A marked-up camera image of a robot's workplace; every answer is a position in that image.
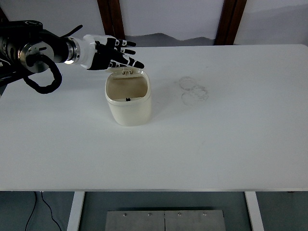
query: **bin opening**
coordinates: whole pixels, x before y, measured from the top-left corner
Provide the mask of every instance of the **bin opening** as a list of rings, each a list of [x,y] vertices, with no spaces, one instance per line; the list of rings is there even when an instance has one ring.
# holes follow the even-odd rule
[[[144,77],[112,78],[108,83],[107,95],[114,101],[134,101],[144,97],[148,85]]]

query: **white wall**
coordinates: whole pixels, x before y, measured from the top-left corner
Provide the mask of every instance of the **white wall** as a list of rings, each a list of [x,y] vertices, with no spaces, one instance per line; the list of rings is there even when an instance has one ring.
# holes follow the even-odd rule
[[[120,0],[126,35],[214,39],[223,0]]]
[[[247,0],[235,44],[308,45],[308,0]]]
[[[0,7],[10,21],[37,20],[58,36],[80,24],[83,28],[74,34],[77,38],[105,34],[96,0],[0,0]]]

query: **white table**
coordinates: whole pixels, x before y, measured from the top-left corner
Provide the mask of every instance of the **white table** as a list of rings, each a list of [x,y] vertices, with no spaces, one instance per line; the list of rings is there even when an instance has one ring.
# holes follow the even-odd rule
[[[0,190],[308,190],[306,46],[135,50],[153,94],[142,126],[114,121],[104,71],[59,64],[48,95],[7,87]]]

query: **robot finger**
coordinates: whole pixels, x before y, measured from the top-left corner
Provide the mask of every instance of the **robot finger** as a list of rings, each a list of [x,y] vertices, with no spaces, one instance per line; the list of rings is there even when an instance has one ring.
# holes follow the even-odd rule
[[[123,39],[117,39],[117,42],[115,43],[115,45],[119,46],[119,47],[126,47],[126,46],[135,47],[136,43],[126,41],[126,40],[123,40]]]
[[[109,67],[123,67],[123,66],[126,66],[126,65],[119,64],[119,63],[114,62],[114,61],[111,61],[110,64],[109,64]]]
[[[125,54],[136,54],[135,51],[129,50],[129,49],[125,49],[123,47],[117,47],[115,48],[117,51],[121,52],[121,53],[125,53]]]
[[[134,67],[141,68],[141,69],[144,68],[144,65],[141,62],[136,61],[115,49],[111,49],[102,44],[100,46],[97,46],[96,49],[98,53],[108,55],[111,58],[111,60],[116,61],[118,63],[129,65],[129,66],[134,66]]]

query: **white plastic bin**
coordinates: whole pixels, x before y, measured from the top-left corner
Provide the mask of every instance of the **white plastic bin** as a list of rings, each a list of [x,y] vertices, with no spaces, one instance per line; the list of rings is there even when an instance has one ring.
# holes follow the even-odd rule
[[[152,98],[148,75],[135,67],[107,70],[105,95],[116,122],[123,126],[145,124],[151,118]]]

